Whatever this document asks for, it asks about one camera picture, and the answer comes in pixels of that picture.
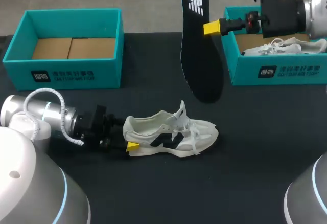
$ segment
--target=black insole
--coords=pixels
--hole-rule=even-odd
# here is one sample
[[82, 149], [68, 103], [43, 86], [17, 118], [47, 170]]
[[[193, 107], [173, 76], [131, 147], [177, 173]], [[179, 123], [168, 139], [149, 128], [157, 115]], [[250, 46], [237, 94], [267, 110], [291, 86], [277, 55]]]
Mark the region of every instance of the black insole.
[[203, 25], [209, 22], [209, 0], [182, 0], [183, 39], [181, 64], [195, 97], [204, 103], [216, 102], [223, 89], [223, 65]]

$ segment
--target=shoelace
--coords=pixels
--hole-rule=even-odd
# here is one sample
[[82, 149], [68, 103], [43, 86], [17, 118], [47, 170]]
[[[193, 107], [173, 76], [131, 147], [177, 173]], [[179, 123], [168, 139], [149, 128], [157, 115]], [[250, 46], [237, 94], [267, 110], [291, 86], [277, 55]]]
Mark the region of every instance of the shoelace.
[[199, 139], [200, 131], [197, 128], [197, 125], [195, 122], [193, 122], [191, 119], [186, 117], [186, 119], [177, 119], [177, 128], [178, 130], [182, 128], [183, 130], [190, 130], [191, 134], [191, 142], [192, 142], [192, 149], [195, 155], [198, 155], [198, 151], [196, 149], [196, 142]]
[[283, 46], [284, 41], [280, 38], [275, 38], [271, 43], [263, 45], [262, 48], [259, 50], [259, 53], [264, 55], [267, 54], [274, 54], [278, 51], [278, 49]]

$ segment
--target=new balance sneaker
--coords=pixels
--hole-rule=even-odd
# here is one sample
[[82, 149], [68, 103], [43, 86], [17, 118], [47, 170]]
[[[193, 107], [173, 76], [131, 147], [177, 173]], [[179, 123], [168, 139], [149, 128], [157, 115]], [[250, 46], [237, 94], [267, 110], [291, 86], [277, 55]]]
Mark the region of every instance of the new balance sneaker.
[[171, 153], [180, 158], [197, 155], [214, 144], [218, 137], [215, 124], [189, 119], [185, 104], [174, 113], [164, 110], [148, 118], [129, 116], [123, 127], [126, 141], [136, 143], [130, 156], [146, 156], [159, 152]]
[[280, 55], [280, 54], [301, 54], [301, 45], [291, 44], [284, 45], [284, 41], [280, 38], [274, 39], [271, 43], [260, 47], [245, 50], [244, 56], [262, 56], [262, 55]]
[[270, 44], [266, 44], [243, 52], [244, 56], [260, 55], [280, 55], [280, 54], [319, 54], [325, 53], [327, 40], [301, 41], [292, 37], [283, 41], [280, 38], [274, 39]]

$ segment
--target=black table surface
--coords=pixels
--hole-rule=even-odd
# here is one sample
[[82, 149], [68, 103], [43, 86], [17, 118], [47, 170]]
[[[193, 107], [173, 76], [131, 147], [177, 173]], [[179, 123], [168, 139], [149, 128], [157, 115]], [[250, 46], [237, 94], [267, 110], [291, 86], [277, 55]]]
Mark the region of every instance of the black table surface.
[[[203, 104], [183, 77], [180, 43], [181, 33], [125, 34], [121, 88], [61, 94], [81, 113], [99, 104], [121, 118], [175, 112], [184, 100], [190, 118], [217, 125], [212, 150], [126, 159], [52, 140], [50, 156], [85, 191], [92, 224], [285, 223], [287, 187], [327, 150], [326, 86], [232, 86], [225, 71], [221, 99]], [[2, 64], [0, 84], [0, 102], [29, 93]]]

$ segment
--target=cardboard box bottom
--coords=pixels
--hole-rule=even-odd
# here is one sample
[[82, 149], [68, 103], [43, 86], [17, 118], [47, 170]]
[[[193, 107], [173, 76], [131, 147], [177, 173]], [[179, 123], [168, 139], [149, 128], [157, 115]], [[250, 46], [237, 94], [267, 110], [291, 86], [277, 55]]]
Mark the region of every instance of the cardboard box bottom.
[[32, 59], [111, 59], [115, 38], [38, 39]]

